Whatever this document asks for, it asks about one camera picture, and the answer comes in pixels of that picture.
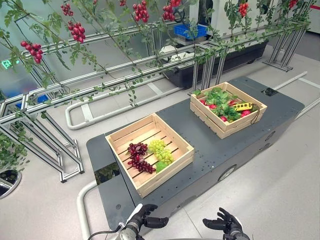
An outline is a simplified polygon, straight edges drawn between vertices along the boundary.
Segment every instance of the gray floor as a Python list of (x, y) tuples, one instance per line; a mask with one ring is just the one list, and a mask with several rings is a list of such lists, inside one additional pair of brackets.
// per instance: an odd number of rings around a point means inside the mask
[[(262, 59), (227, 72), (221, 80), (248, 76), (275, 87), (308, 71), (304, 78), (320, 84), (319, 61), (296, 54), (291, 63), (293, 70), (285, 73), (262, 63), (271, 51), (272, 48), (267, 46)], [(174, 87), (168, 81), (157, 84), (164, 89)], [(299, 99), (305, 105), (320, 97), (318, 88), (301, 82), (295, 82), (280, 92)], [(86, 149), (87, 140), (187, 98), (187, 91), (179, 91), (80, 130), (67, 129), (66, 106), (51, 109), (49, 113), (54, 119), (78, 140), (85, 173), (62, 184), (55, 170), (29, 154), (31, 162), (23, 171), (19, 187), (0, 200), (0, 239), (82, 239), (76, 198), (81, 188), (94, 180)], [(113, 104), (99, 103), (90, 107), (95, 113), (100, 110), (103, 114), (115, 105), (122, 107), (127, 104), (127, 95), (115, 96), (111, 101)], [(145, 239), (222, 238), (221, 232), (202, 225), (202, 218), (215, 218), (219, 207), (238, 216), (244, 231), (254, 239), (319, 239), (319, 116), (320, 105), (296, 120), (273, 146), (183, 207), (170, 218), (165, 228), (152, 230), (144, 236)], [(72, 119), (78, 118), (80, 112), (73, 112)], [(97, 189), (88, 193), (85, 203), (91, 232), (107, 230), (108, 222)], [(105, 236), (94, 239), (103, 240)]]

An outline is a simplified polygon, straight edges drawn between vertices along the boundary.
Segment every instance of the white machine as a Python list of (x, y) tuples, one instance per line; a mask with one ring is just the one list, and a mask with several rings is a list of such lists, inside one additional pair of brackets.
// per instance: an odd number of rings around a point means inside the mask
[[(219, 34), (221, 36), (228, 36), (231, 34), (231, 30), (229, 29), (229, 20), (226, 16), (225, 12), (225, 4), (229, 0), (215, 0), (213, 2), (213, 9), (214, 12), (212, 13), (212, 18), (211, 18), (211, 26), (219, 30)], [(231, 0), (232, 3), (238, 4), (241, 1), (240, 0)], [(251, 8), (251, 11), (248, 12), (248, 16), (252, 19), (252, 24), (251, 24), (251, 29), (254, 29), (257, 27), (257, 22), (255, 21), (255, 18), (259, 15), (259, 9), (257, 8), (257, 0), (247, 0), (246, 1)], [(267, 17), (267, 10), (272, 7), (276, 6), (278, 4), (278, 0), (268, 0), (266, 5), (263, 5), (262, 7), (265, 9), (264, 12), (261, 13), (262, 19), (264, 22), (261, 23), (261, 25), (264, 25), (267, 23), (266, 17)], [(190, 19), (194, 19), (195, 21), (198, 21), (198, 12), (199, 12), (199, 1), (195, 5), (191, 5), (189, 8), (189, 17)], [(238, 33), (241, 32), (241, 28), (238, 27), (236, 28), (233, 33)]]
[(309, 31), (320, 34), (320, 0), (317, 0), (310, 8), (309, 17), (311, 23)]

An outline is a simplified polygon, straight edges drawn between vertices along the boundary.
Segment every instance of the green leaf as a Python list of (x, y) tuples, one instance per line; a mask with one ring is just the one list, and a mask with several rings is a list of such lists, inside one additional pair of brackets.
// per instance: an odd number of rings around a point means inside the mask
[(164, 163), (164, 162), (162, 162), (162, 161), (158, 161), (156, 164), (155, 164), (155, 166), (156, 166), (156, 173), (159, 173), (159, 172), (161, 172), (163, 169), (165, 169), (166, 167), (167, 167), (167, 165)]
[(197, 89), (193, 92), (193, 94), (195, 94), (196, 96), (199, 96), (201, 94), (201, 90)]

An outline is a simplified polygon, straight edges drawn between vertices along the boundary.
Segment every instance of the plant stem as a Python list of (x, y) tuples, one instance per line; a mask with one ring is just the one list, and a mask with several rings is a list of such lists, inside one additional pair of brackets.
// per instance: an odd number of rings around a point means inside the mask
[(90, 14), (90, 16), (95, 20), (95, 22), (100, 26), (100, 28), (105, 31), (110, 38), (112, 39), (112, 41), (114, 42), (114, 44), (121, 50), (121, 52), (130, 60), (130, 62), (132, 62), (132, 64), (134, 66), (136, 66), (136, 64), (134, 63), (134, 61), (131, 59), (131, 57), (125, 53), (125, 51), (121, 48), (121, 46), (117, 43), (117, 41), (112, 37), (112, 33), (111, 31), (108, 30), (108, 28), (105, 28), (101, 25), (101, 23), (98, 21), (97, 17), (94, 15), (94, 13), (92, 11), (90, 11), (86, 5), (83, 3), (82, 0), (80, 0), (80, 3), (82, 5), (82, 7)]
[[(27, 12), (23, 7), (21, 7), (19, 4), (17, 4), (14, 0), (10, 0), (14, 5), (16, 5), (24, 14), (26, 15), (29, 15), (29, 17), (31, 19), (33, 19), (35, 22), (37, 22), (38, 24), (40, 24), (41, 26), (43, 26), (44, 28), (46, 28), (53, 36), (55, 36), (59, 41), (61, 42), (65, 42), (70, 48), (74, 49), (75, 51), (78, 51), (79, 53), (81, 53), (83, 56), (87, 57), (87, 58), (91, 58), (92, 56), (90, 54), (88, 54), (87, 52), (85, 51), (82, 51), (72, 45), (70, 45), (69, 43), (67, 43), (66, 41), (64, 41), (61, 37), (59, 37), (55, 32), (53, 32), (50, 27), (44, 25), (41, 21), (39, 21), (38, 19), (36, 19), (34, 16), (36, 16), (35, 14), (33, 13), (29, 13)], [(98, 62), (96, 62), (97, 65), (99, 65), (104, 71), (105, 71), (105, 74), (109, 74), (106, 70), (106, 68), (104, 66), (102, 66), (101, 64), (99, 64)]]

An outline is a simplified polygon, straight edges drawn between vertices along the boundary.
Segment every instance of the red tomato cluster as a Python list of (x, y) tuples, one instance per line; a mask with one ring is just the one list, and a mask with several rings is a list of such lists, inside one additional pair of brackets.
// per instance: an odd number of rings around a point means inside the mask
[(80, 22), (76, 22), (73, 24), (72, 21), (68, 21), (68, 29), (71, 31), (71, 34), (73, 35), (73, 39), (83, 43), (84, 39), (86, 38), (85, 36), (85, 28), (83, 26), (81, 26)]
[(162, 14), (164, 20), (174, 21), (176, 19), (175, 15), (173, 14), (174, 10), (171, 4), (164, 6), (162, 9), (164, 11), (164, 13)]
[(178, 7), (181, 3), (181, 0), (171, 0), (170, 3), (172, 7)]
[(249, 4), (246, 3), (240, 3), (239, 5), (239, 13), (241, 14), (242, 17), (244, 17), (247, 14), (247, 8), (248, 8)]
[(147, 2), (146, 0), (142, 0), (141, 4), (133, 4), (132, 8), (134, 10), (135, 16), (134, 20), (138, 22), (139, 20), (142, 20), (144, 23), (148, 22), (149, 13), (147, 10)]
[(25, 50), (28, 50), (30, 55), (33, 56), (34, 61), (39, 64), (42, 59), (42, 54), (44, 53), (40, 48), (41, 45), (34, 43), (29, 44), (26, 41), (20, 42), (20, 45), (25, 48)]
[(74, 15), (74, 12), (71, 11), (70, 4), (69, 4), (69, 3), (67, 3), (66, 5), (61, 5), (61, 8), (62, 8), (63, 14), (64, 14), (65, 16), (67, 16), (67, 15), (73, 16), (73, 15)]
[(296, 4), (297, 4), (298, 0), (291, 0), (289, 2), (289, 9), (292, 9)]
[(126, 5), (127, 0), (120, 0), (120, 7), (123, 7)]

